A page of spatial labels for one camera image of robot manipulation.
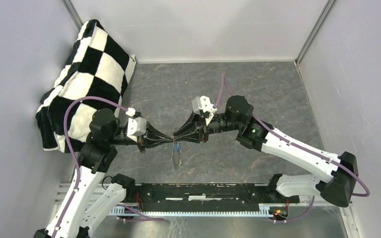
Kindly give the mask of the blue tagged key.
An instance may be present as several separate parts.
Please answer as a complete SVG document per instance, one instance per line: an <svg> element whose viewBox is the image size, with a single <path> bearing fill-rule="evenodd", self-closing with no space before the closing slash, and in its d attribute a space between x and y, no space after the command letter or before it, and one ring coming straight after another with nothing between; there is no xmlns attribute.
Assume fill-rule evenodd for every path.
<svg viewBox="0 0 381 238"><path fill-rule="evenodd" d="M176 150L177 150L179 153L181 153L181 148L180 148L180 145L179 145L178 142L175 143L175 148L176 148Z"/></svg>

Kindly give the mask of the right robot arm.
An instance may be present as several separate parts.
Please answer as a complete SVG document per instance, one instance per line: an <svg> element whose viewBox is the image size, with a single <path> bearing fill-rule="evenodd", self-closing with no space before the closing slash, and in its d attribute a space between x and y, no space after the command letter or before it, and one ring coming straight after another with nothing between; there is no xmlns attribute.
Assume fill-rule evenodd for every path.
<svg viewBox="0 0 381 238"><path fill-rule="evenodd" d="M338 155L317 149L281 132L253 115L244 96L231 96L218 114L206 96L192 101L193 112L179 129L175 141L205 143L209 136L236 130L236 140L248 149L278 156L309 172L307 175L274 175L267 197L280 202L291 196L319 196L338 207L348 207L358 182L357 158L350 152Z"/></svg>

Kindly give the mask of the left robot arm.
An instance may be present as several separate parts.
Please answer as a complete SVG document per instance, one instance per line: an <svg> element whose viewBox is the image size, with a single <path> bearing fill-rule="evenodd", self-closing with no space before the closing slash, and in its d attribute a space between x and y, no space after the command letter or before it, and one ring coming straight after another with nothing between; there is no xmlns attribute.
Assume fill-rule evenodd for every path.
<svg viewBox="0 0 381 238"><path fill-rule="evenodd" d="M55 217L46 228L37 230L36 238L91 238L117 204L132 201L136 196L134 179L118 174L104 193L89 205L118 152L117 145L136 145L142 151L172 138L159 132L140 113L127 109L124 127L110 109L101 109L92 116L85 145L74 156L74 179Z"/></svg>

